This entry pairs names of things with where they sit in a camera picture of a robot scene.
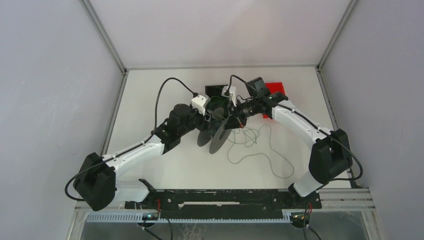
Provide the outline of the dark grey cable spool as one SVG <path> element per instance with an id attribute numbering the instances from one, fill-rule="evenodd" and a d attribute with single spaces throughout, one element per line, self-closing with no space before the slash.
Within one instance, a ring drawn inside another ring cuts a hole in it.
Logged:
<path id="1" fill-rule="evenodd" d="M 226 129 L 229 117 L 226 116 L 223 107 L 218 107 L 210 111 L 210 118 L 207 121 L 205 130 L 199 132 L 197 137 L 197 145 L 203 147 L 210 143 L 209 153 L 211 155 L 218 152 L 228 139 L 231 130 Z"/>

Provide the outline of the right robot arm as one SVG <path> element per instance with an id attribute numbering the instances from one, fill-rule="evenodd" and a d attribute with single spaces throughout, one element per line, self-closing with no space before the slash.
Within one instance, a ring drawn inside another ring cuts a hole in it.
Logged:
<path id="1" fill-rule="evenodd" d="M 261 77 L 249 82 L 234 74 L 230 78 L 240 80 L 249 93 L 249 98 L 239 101 L 232 84 L 222 90 L 222 95 L 233 104 L 230 117 L 237 120 L 240 127 L 247 118 L 264 114 L 289 128 L 310 149 L 307 171 L 289 187 L 289 203 L 293 207 L 302 208 L 311 193 L 331 181 L 339 181 L 339 175 L 353 165 L 354 155 L 345 131 L 331 130 L 305 116 L 284 93 L 270 92 Z"/>

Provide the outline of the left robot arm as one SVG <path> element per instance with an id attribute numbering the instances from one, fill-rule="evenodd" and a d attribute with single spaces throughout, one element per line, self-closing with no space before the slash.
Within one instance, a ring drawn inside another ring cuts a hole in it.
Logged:
<path id="1" fill-rule="evenodd" d="M 123 180 L 131 169 L 155 157 L 164 155 L 180 144 L 181 138 L 197 129 L 206 130 L 212 121 L 212 110 L 204 112 L 192 105 L 177 104 L 162 124 L 147 139 L 123 150 L 99 156 L 86 156 L 80 171 L 66 184 L 80 195 L 93 211 L 100 211 L 113 202 L 138 202 L 149 209 L 157 196 L 141 179 Z"/>

